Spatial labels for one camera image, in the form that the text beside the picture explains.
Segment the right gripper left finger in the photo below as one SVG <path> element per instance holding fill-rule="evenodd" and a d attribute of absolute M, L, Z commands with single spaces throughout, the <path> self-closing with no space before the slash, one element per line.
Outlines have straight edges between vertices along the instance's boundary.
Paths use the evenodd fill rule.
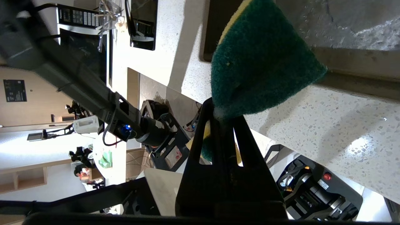
<path fill-rule="evenodd" d="M 212 154 L 211 165 L 199 163 L 202 148 Z M 216 202 L 224 196 L 225 179 L 223 147 L 219 122 L 214 118 L 213 99 L 207 99 L 201 108 L 189 156 L 176 197 L 176 215 L 213 217 Z"/>

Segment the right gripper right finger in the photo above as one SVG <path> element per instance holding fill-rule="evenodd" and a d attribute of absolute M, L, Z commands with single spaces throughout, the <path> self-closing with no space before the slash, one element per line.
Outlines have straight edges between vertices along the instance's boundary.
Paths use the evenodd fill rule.
<path fill-rule="evenodd" d="M 286 219 L 284 199 L 243 116 L 224 126 L 228 208 L 239 217 Z"/>

